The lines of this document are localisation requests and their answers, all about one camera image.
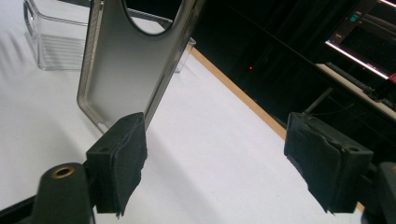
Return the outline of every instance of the light strip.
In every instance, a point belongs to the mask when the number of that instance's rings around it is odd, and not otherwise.
[[[387,4],[387,5],[391,6],[391,7],[396,7],[396,4],[388,2],[387,0],[380,0],[380,2],[383,2],[383,3],[385,3],[385,4]]]
[[[366,63],[363,63],[361,60],[355,58],[354,56],[352,56],[351,54],[346,53],[345,51],[337,48],[336,46],[334,46],[332,43],[330,43],[329,41],[326,41],[326,44],[329,45],[330,47],[332,47],[333,49],[337,50],[338,52],[346,55],[348,58],[352,59],[353,61],[359,63],[360,65],[364,66],[365,68],[369,69],[370,71],[376,73],[377,75],[381,76],[384,79],[388,79],[388,77],[380,72],[378,72],[377,70],[375,70],[374,68],[370,67],[369,65],[367,65]]]

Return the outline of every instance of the transparent bin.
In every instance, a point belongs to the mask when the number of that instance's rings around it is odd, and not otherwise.
[[[190,56],[191,50],[192,48],[194,48],[194,46],[196,45],[197,42],[195,42],[194,39],[190,38],[189,43],[187,44],[186,48],[184,49],[183,54],[181,55],[180,61],[177,64],[176,73],[180,73],[181,70],[184,67],[184,64],[186,63],[187,59]]]
[[[43,70],[79,70],[90,9],[57,0],[24,0],[26,39]]]

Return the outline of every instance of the white tabletop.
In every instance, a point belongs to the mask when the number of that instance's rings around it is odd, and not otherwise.
[[[0,209],[39,177],[85,161],[101,136],[79,110],[79,72],[42,71],[24,37],[22,1],[0,0]],[[283,155],[284,140],[192,56],[147,131],[148,159],[126,214],[97,223],[360,223],[325,214]]]

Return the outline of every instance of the oval hole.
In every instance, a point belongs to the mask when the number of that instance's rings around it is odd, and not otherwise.
[[[169,30],[182,0],[124,0],[132,22],[145,34],[159,35]]]

